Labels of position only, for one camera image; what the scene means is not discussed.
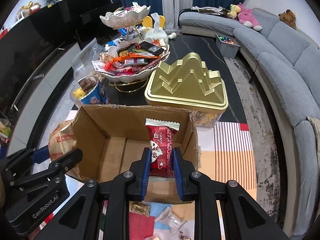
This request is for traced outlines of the brown cardboard box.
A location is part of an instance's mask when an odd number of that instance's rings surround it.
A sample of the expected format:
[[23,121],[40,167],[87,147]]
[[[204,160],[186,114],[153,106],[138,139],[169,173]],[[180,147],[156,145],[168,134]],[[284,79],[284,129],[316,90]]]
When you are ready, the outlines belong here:
[[178,122],[174,146],[195,168],[199,147],[193,112],[183,108],[159,106],[84,105],[72,121],[77,147],[83,158],[79,163],[80,181],[100,183],[114,179],[140,160],[150,146],[145,120]]

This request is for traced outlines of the clear jar of cookies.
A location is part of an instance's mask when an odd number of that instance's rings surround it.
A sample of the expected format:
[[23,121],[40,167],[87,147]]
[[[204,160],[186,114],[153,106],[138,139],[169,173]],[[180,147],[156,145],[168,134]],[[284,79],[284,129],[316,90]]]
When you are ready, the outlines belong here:
[[107,94],[103,85],[95,75],[89,75],[80,79],[71,95],[80,105],[108,104]]

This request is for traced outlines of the pink plush toy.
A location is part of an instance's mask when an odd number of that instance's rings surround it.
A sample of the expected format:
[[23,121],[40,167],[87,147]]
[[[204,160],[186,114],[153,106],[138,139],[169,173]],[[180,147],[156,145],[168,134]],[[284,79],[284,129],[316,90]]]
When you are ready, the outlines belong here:
[[241,3],[238,4],[238,7],[241,10],[238,13],[239,22],[242,25],[244,25],[244,26],[246,26],[248,28],[252,28],[255,31],[261,31],[262,30],[262,26],[260,25],[260,23],[253,16],[252,9],[247,9]]

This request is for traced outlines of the two-tier white snack stand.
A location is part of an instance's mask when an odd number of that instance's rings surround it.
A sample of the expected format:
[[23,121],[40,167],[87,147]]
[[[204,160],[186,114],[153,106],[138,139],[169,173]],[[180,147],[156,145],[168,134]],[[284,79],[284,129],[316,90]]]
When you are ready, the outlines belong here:
[[151,7],[133,2],[100,16],[104,25],[119,31],[121,37],[109,42],[100,59],[93,61],[96,73],[111,85],[134,85],[149,76],[170,55],[169,40],[176,34],[164,31],[165,18],[150,13]]

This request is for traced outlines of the grey storage bin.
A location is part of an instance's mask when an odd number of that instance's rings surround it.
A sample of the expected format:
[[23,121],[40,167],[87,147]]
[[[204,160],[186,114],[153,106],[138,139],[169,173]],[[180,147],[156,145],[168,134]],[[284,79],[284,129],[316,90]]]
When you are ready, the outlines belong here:
[[240,49],[240,45],[232,37],[216,34],[216,45],[223,57],[234,59]]

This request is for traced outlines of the black television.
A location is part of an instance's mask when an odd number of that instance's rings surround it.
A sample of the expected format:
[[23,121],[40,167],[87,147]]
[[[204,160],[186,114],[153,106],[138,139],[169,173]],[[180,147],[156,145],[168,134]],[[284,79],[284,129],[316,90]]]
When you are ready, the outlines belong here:
[[36,68],[70,37],[71,20],[37,12],[1,39],[1,111],[7,113]]

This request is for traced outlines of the remote control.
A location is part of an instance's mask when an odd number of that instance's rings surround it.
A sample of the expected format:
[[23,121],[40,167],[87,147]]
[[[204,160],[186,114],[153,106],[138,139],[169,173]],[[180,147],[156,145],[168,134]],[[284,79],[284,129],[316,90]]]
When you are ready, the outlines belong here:
[[32,81],[35,81],[35,80],[38,80],[38,79],[42,79],[42,78],[44,78],[44,74],[39,74],[39,75],[37,75],[37,76],[34,76],[34,77],[32,78]]

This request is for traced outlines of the red gold candy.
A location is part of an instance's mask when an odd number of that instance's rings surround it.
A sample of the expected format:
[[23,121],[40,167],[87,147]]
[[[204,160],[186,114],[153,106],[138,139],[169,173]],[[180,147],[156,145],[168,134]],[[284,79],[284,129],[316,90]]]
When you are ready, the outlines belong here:
[[179,232],[179,240],[191,240],[191,238],[185,235],[182,231]]

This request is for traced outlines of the gold mountain-shaped candy box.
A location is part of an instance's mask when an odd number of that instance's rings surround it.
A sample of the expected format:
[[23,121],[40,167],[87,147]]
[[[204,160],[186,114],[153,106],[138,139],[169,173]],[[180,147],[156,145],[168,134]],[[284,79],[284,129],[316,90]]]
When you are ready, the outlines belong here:
[[150,105],[193,111],[199,127],[214,127],[229,105],[220,72],[209,70],[197,53],[188,53],[172,64],[160,62],[144,96]]

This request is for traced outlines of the grey black tv console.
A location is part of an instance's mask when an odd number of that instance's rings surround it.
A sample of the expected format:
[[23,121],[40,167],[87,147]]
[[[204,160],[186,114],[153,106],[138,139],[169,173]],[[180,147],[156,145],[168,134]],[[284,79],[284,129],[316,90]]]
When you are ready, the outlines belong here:
[[41,146],[46,129],[54,111],[73,83],[71,62],[80,52],[78,44],[61,51],[50,60],[53,63],[48,73],[38,80],[31,96],[27,97],[24,107],[18,112],[19,117],[11,133],[7,155],[23,148]]

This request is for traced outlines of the clear plastic wrapper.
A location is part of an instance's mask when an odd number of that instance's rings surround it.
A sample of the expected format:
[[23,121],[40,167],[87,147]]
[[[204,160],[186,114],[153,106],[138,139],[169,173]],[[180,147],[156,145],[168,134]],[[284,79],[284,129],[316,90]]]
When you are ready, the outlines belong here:
[[160,222],[169,227],[169,231],[172,235],[178,232],[181,227],[187,222],[180,219],[172,212],[172,208],[167,206],[156,218],[155,222]]

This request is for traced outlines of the gold foil snack packet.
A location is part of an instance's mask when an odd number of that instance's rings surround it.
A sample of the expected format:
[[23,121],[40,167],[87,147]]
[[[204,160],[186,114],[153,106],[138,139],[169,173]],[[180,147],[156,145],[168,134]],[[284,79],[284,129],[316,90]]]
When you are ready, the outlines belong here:
[[132,213],[150,216],[151,206],[144,204],[143,202],[129,202],[129,210]]

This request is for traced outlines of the black piano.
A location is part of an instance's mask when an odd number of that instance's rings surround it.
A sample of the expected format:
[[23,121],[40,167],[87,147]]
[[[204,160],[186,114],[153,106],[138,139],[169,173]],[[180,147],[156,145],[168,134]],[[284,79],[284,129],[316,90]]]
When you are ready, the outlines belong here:
[[59,7],[66,33],[76,39],[79,47],[84,48],[94,38],[105,44],[118,32],[103,24],[100,16],[114,12],[121,6],[111,0],[63,0]]

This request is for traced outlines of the grey sectional sofa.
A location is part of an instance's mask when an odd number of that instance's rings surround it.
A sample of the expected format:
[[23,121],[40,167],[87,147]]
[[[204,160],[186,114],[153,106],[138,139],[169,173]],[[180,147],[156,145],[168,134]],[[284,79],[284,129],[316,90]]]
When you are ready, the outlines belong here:
[[252,10],[262,29],[184,9],[185,34],[235,38],[272,107],[284,146],[287,202],[284,231],[303,239],[319,221],[319,46],[266,10]]

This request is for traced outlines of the beige fortune biscuit bag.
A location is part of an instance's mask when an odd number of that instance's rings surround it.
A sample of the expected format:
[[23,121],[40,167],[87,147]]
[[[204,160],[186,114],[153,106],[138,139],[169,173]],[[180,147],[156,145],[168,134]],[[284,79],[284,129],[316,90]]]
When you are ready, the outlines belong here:
[[62,122],[50,133],[48,150],[51,161],[76,148],[72,120]]

